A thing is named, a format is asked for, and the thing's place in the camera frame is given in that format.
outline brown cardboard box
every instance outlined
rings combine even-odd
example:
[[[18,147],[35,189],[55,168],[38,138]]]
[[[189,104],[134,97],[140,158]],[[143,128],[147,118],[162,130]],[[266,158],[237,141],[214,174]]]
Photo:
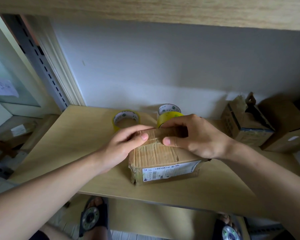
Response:
[[[300,110],[283,96],[263,100],[259,108],[276,132],[261,149],[293,153],[300,150]]]
[[[148,141],[129,153],[131,180],[136,185],[168,182],[196,177],[203,159],[191,152],[177,147],[163,145],[166,136],[187,137],[185,127],[147,129],[136,135],[147,133]]]
[[[246,100],[237,96],[225,107],[221,120],[228,136],[249,146],[261,146],[274,129],[256,106],[250,93]]]

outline yellow tape roll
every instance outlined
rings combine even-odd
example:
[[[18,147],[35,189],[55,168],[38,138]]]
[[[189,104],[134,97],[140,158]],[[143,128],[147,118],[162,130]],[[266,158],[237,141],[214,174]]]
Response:
[[[117,123],[125,118],[134,119],[137,124],[140,124],[140,115],[137,112],[132,110],[124,110],[117,113],[112,119],[112,125],[115,132],[121,129],[117,126]]]
[[[174,117],[179,117],[179,116],[183,116],[183,114],[179,113],[179,112],[175,112],[175,111],[170,111],[170,112],[163,113],[157,119],[157,127],[160,128],[160,126],[163,123],[165,123],[166,121],[168,121],[168,120],[170,120]]]

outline black sandal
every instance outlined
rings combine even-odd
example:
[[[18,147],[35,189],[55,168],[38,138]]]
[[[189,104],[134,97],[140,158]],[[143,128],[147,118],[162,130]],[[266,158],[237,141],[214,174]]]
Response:
[[[83,212],[81,213],[80,218],[80,229],[79,237],[83,237],[84,233],[90,231],[95,227],[106,227],[108,229],[108,208],[105,200],[101,197],[102,204],[98,206],[92,206],[87,209],[89,203],[94,200],[96,196],[91,196]]]

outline upper shelf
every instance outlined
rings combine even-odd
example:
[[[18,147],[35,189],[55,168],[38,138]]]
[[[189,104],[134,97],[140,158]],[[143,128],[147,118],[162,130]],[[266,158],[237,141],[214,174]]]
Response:
[[[0,0],[0,13],[300,30],[300,0]]]

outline right hand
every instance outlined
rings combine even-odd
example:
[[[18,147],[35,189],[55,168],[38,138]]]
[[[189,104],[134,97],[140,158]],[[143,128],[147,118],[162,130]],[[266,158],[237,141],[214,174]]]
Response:
[[[238,143],[195,114],[174,117],[161,128],[173,126],[186,126],[188,137],[164,137],[163,144],[187,149],[203,158],[228,159],[233,146]]]

